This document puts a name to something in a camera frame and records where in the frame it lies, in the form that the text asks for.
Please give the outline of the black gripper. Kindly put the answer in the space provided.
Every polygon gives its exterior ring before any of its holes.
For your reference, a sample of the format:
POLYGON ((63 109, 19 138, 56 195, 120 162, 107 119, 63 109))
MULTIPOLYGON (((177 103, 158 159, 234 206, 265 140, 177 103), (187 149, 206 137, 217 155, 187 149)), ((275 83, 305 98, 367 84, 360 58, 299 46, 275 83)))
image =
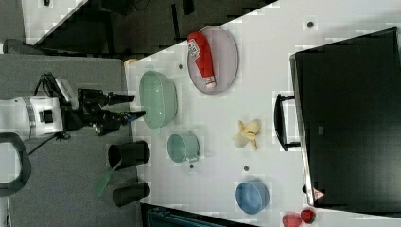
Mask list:
POLYGON ((126 126, 130 122, 144 116, 145 111, 128 112, 106 112, 103 106, 112 106, 121 103, 129 103, 135 100, 135 95, 121 95, 109 92, 105 94, 101 90, 79 89, 77 109, 71 104, 61 106, 61 115, 64 131, 76 131, 83 127, 93 127, 98 136, 106 134, 104 129, 106 123, 126 126))

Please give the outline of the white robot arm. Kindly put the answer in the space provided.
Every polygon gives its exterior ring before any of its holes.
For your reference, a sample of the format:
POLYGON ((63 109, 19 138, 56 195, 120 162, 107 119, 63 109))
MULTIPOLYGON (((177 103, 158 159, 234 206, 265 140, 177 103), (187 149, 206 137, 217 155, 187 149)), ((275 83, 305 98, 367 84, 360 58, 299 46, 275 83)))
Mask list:
POLYGON ((29 181, 31 163, 25 141, 66 139, 69 131, 92 127, 103 136, 144 116, 144 111, 112 112, 107 108, 129 103, 134 96, 80 89, 76 97, 65 93, 17 97, 1 102, 1 195, 8 197, 29 181))

